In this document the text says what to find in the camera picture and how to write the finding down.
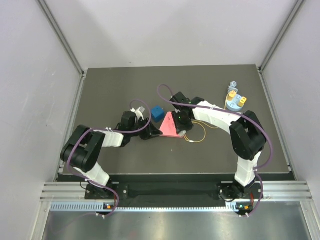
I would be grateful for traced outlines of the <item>white square socket adapter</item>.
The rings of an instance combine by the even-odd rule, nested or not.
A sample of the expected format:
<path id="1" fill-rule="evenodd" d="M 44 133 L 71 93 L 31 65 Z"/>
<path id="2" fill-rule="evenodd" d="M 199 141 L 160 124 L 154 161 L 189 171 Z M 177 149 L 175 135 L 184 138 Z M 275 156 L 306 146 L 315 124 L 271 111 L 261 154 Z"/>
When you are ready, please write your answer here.
<path id="1" fill-rule="evenodd" d="M 185 134 L 186 134 L 186 131 L 183 130 L 183 131 L 179 132 L 177 135 L 178 135 L 180 138 L 183 138 L 183 137 L 185 136 Z"/>

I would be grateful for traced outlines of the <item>yellow plug adapter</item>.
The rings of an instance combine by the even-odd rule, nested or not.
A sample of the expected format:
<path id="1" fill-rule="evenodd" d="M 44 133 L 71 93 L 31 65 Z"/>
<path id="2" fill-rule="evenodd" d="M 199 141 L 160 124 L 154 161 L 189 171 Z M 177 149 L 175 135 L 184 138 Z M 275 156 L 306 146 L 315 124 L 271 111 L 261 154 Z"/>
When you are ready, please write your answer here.
<path id="1" fill-rule="evenodd" d="M 238 101 L 237 105 L 238 105 L 240 108 L 242 108 L 242 107 L 245 105 L 246 101 L 247 101 L 247 98 L 243 96 L 243 97 Z"/>

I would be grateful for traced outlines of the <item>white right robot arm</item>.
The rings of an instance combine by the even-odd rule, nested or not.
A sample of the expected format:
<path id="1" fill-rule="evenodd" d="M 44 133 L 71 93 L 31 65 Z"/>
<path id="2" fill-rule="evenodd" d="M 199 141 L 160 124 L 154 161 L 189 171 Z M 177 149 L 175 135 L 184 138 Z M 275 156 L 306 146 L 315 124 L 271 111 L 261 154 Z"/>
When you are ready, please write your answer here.
<path id="1" fill-rule="evenodd" d="M 234 181 L 220 190 L 220 196 L 235 200 L 249 195 L 256 181 L 258 160 L 268 140 L 256 114 L 249 110 L 245 113 L 231 112 L 199 97 L 189 100 L 182 92 L 172 96 L 170 102 L 176 109 L 174 114 L 180 126 L 187 127 L 191 120 L 201 121 L 230 135 L 237 155 L 237 169 Z"/>

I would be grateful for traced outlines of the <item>yellow charger with cable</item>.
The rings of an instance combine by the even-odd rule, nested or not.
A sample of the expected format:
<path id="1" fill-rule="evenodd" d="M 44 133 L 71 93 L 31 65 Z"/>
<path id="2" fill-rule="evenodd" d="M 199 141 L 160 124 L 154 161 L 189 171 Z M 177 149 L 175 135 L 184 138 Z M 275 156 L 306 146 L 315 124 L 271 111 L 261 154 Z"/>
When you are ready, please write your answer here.
<path id="1" fill-rule="evenodd" d="M 190 140 L 185 134 L 184 139 L 189 143 L 201 143 L 207 136 L 205 126 L 214 129 L 221 129 L 229 135 L 232 122 L 236 122 L 240 117 L 232 112 L 228 112 L 225 108 L 220 108 L 208 101 L 200 101 L 195 108 L 192 109 L 194 120 L 192 123 L 200 125 L 203 128 L 204 135 L 201 140 Z"/>

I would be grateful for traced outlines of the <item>blue cube power socket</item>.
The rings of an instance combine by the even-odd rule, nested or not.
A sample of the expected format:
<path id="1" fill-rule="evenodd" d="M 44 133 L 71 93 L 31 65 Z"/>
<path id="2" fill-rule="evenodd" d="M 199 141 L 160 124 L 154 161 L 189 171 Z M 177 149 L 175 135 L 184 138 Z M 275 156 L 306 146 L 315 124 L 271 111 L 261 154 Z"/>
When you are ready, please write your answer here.
<path id="1" fill-rule="evenodd" d="M 151 118 L 155 123 L 160 122 L 165 117 L 165 111 L 158 105 L 151 109 Z"/>

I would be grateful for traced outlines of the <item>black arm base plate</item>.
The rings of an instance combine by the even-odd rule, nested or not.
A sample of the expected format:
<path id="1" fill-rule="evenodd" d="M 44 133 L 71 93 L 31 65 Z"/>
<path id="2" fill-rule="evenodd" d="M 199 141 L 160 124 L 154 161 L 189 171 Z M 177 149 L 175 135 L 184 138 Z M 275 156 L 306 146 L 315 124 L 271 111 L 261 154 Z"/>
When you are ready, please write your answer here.
<path id="1" fill-rule="evenodd" d="M 151 196 L 205 196 L 213 200 L 250 199 L 257 200 L 262 193 L 260 183 L 244 188 L 233 182 L 121 182 L 111 183 L 121 200 Z"/>

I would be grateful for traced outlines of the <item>aluminium frame post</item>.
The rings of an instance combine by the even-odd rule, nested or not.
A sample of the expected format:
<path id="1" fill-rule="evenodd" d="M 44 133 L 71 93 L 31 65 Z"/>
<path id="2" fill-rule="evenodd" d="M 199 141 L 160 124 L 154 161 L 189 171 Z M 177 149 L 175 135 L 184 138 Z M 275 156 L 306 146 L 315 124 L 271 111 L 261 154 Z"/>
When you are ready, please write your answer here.
<path id="1" fill-rule="evenodd" d="M 283 24 L 280 27 L 274 41 L 272 42 L 269 50 L 267 51 L 265 57 L 263 58 L 262 63 L 257 68 L 258 72 L 262 74 L 264 70 L 267 68 L 269 62 L 271 61 L 272 57 L 276 53 L 276 50 L 280 46 L 283 38 L 287 34 L 288 30 L 290 29 L 291 25 L 293 24 L 295 18 L 299 14 L 300 10 L 302 9 L 303 5 L 305 4 L 305 0 L 295 0 L 293 7 L 289 11 L 288 16 L 285 18 Z"/>
<path id="2" fill-rule="evenodd" d="M 71 60 L 74 68 L 79 73 L 81 77 L 85 75 L 85 70 L 81 67 L 80 62 L 78 61 L 74 51 L 72 50 L 67 38 L 65 37 L 63 31 L 61 30 L 56 18 L 54 17 L 50 7 L 48 6 L 45 0 L 36 0 L 35 1 L 40 9 L 42 10 L 45 18 L 49 22 L 50 26 L 52 27 L 54 33 L 56 34 L 60 44 L 62 45 L 63 49 L 65 50 L 67 56 Z"/>

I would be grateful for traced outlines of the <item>round light blue power strip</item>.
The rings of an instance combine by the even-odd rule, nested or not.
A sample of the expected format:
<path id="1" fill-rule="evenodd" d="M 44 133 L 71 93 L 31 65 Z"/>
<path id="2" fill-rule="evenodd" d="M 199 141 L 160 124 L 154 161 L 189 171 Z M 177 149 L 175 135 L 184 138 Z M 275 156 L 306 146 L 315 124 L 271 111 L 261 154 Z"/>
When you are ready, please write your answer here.
<path id="1" fill-rule="evenodd" d="M 237 82 L 231 81 L 228 89 L 227 89 L 227 95 L 225 99 L 224 108 L 228 109 L 233 112 L 239 112 L 244 107 L 239 107 L 238 102 L 243 97 L 239 94 L 239 90 L 237 88 Z"/>

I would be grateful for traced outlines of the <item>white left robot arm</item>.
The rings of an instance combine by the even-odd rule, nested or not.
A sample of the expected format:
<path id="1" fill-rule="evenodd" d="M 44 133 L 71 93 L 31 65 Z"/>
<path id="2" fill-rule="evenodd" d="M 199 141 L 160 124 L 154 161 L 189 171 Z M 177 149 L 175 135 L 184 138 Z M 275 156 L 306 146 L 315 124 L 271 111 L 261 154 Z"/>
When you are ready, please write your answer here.
<path id="1" fill-rule="evenodd" d="M 125 111 L 115 130 L 91 130 L 79 125 L 63 146 L 60 159 L 89 181 L 86 190 L 90 194 L 106 199 L 114 191 L 111 177 L 98 163 L 102 148 L 123 148 L 133 137 L 146 141 L 163 134 L 143 111 L 143 107 Z"/>

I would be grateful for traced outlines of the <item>right aluminium frame post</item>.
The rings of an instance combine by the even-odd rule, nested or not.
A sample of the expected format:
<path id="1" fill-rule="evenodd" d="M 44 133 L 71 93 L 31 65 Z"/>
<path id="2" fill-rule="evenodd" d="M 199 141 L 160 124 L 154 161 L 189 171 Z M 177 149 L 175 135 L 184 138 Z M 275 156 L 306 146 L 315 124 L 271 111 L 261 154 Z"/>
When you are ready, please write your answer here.
<path id="1" fill-rule="evenodd" d="M 283 38 L 287 34 L 288 30 L 290 29 L 291 25 L 293 24 L 295 18 L 299 14 L 300 10 L 302 9 L 303 5 L 305 4 L 305 0 L 295 0 L 293 7 L 289 11 L 288 16 L 285 18 L 283 24 L 280 27 L 274 41 L 272 42 L 269 50 L 267 51 L 265 57 L 263 58 L 262 63 L 257 68 L 258 72 L 262 74 L 264 70 L 267 68 L 269 62 L 271 61 L 272 57 L 276 53 L 276 50 L 280 46 Z"/>

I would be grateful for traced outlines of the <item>left aluminium frame post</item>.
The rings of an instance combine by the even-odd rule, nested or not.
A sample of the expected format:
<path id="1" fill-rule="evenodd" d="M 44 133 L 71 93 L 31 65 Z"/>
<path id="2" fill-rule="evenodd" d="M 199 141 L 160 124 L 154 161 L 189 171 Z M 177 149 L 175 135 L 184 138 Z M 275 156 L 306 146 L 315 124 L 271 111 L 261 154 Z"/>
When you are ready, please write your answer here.
<path id="1" fill-rule="evenodd" d="M 60 44 L 62 45 L 63 49 L 65 50 L 67 56 L 71 60 L 74 68 L 79 73 L 81 77 L 85 75 L 85 70 L 81 67 L 80 62 L 78 61 L 74 51 L 72 50 L 67 38 L 65 37 L 63 31 L 61 30 L 56 18 L 54 17 L 50 7 L 48 6 L 45 0 L 36 0 L 35 1 L 40 9 L 42 10 L 45 18 L 49 22 L 50 26 L 52 27 L 54 33 L 56 34 Z"/>

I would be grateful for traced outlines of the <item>pink triangular power strip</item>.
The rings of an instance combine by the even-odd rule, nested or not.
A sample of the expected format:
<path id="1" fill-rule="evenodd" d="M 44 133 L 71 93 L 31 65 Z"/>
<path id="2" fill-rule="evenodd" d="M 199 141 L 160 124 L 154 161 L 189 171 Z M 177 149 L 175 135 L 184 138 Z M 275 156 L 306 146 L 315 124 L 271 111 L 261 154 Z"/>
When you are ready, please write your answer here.
<path id="1" fill-rule="evenodd" d="M 179 137 L 176 132 L 176 127 L 174 123 L 174 119 L 171 112 L 168 112 L 164 120 L 160 126 L 160 131 L 162 131 L 162 137 L 169 137 L 169 138 L 182 138 Z"/>

